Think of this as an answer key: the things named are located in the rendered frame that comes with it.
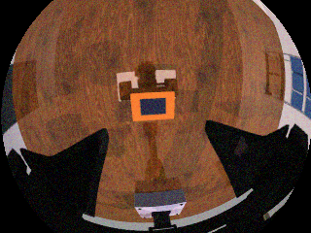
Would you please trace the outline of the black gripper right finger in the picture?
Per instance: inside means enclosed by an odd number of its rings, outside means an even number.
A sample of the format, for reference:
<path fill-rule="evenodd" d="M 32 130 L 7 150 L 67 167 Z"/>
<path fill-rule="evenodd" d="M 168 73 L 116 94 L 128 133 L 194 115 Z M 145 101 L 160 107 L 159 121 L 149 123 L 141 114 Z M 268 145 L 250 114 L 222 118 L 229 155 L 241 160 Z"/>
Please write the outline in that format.
<path fill-rule="evenodd" d="M 206 120 L 205 132 L 232 183 L 234 195 L 241 197 L 264 170 L 273 151 L 287 136 L 289 125 L 260 136 L 214 120 Z"/>

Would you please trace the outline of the orange block with black square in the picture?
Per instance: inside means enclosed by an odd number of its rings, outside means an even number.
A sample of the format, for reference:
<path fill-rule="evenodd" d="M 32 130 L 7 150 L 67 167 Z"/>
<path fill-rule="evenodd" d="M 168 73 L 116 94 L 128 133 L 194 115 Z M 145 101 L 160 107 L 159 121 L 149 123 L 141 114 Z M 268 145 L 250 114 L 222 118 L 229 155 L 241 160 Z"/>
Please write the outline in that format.
<path fill-rule="evenodd" d="M 175 117 L 175 94 L 171 88 L 132 90 L 131 102 L 132 120 Z"/>

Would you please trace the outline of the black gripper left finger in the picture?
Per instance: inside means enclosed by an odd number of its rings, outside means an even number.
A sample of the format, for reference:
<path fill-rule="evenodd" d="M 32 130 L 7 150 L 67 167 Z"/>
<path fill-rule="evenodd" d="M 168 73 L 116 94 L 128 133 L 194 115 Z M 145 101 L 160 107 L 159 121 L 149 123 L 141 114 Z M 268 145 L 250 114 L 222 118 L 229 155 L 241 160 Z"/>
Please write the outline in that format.
<path fill-rule="evenodd" d="M 20 148 L 20 154 L 28 168 L 48 180 L 62 197 L 83 214 L 95 217 L 98 184 L 109 140 L 108 128 L 101 128 L 54 156 L 36 154 L 24 148 Z"/>

